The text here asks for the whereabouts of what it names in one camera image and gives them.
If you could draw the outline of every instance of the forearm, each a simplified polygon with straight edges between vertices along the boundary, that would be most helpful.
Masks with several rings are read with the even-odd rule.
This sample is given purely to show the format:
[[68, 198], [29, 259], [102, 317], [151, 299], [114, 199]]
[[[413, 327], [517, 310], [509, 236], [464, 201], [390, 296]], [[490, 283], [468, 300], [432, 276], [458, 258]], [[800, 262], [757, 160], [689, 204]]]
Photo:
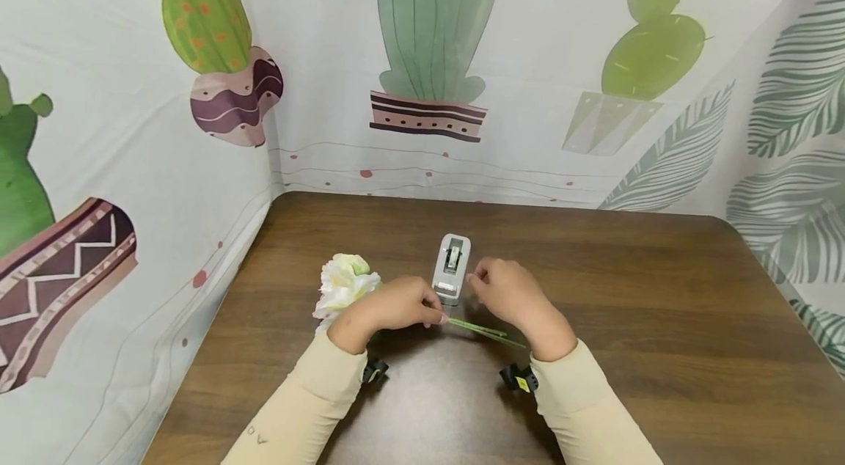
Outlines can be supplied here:
[[555, 362], [533, 358], [532, 369], [538, 411], [568, 465], [662, 464], [585, 344]]
[[324, 333], [241, 432], [223, 465], [313, 465], [361, 387], [366, 355]]

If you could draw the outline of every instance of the brown table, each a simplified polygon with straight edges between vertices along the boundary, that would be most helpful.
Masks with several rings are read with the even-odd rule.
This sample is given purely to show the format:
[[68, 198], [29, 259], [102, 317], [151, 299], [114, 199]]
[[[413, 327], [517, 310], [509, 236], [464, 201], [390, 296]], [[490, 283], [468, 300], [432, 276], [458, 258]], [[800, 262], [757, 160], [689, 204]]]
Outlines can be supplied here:
[[[145, 464], [226, 455], [313, 338], [334, 253], [429, 278], [451, 232], [472, 239], [471, 264], [534, 272], [667, 465], [845, 464], [845, 384], [724, 222], [327, 194], [274, 204]], [[389, 380], [362, 392], [322, 464], [563, 462], [533, 398], [498, 375], [526, 354], [422, 327], [371, 352]]]

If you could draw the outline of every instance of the artificial flower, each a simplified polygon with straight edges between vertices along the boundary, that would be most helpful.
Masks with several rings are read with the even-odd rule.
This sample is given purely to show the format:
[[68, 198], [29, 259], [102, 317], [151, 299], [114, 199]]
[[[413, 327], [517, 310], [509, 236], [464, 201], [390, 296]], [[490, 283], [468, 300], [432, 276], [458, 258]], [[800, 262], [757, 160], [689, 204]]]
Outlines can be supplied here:
[[369, 265], [359, 255], [335, 254], [332, 260], [323, 265], [321, 272], [322, 293], [334, 288], [351, 288], [356, 276], [369, 272]]
[[321, 272], [321, 297], [313, 317], [321, 319], [317, 332], [327, 330], [341, 311], [381, 283], [377, 272], [359, 255], [335, 254]]
[[324, 319], [333, 313], [340, 313], [352, 302], [377, 288], [379, 282], [381, 282], [381, 277], [377, 272], [373, 272], [352, 277], [351, 287], [334, 287], [323, 291], [313, 316]]

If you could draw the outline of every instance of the fabric backdrop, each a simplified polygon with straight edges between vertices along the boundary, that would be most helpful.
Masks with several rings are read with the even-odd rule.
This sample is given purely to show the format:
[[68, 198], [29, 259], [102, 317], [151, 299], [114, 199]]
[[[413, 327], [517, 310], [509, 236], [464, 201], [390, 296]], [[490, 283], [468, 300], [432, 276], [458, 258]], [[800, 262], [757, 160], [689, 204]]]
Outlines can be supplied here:
[[138, 463], [287, 191], [715, 216], [845, 374], [845, 0], [0, 1], [4, 463]]

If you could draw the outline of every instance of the black clip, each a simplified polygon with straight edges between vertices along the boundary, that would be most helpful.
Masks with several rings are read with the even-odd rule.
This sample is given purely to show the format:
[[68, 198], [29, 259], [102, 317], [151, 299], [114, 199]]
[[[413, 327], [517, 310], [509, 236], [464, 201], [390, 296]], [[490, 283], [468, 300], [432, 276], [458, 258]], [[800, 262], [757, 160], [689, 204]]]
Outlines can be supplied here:
[[535, 389], [540, 386], [530, 366], [526, 366], [526, 369], [520, 370], [519, 366], [513, 363], [499, 371], [499, 375], [508, 389], [521, 389], [526, 393], [534, 393]]
[[361, 377], [363, 384], [371, 382], [379, 383], [384, 380], [384, 374], [387, 373], [389, 366], [382, 359], [373, 359], [367, 363], [365, 367], [365, 374]]

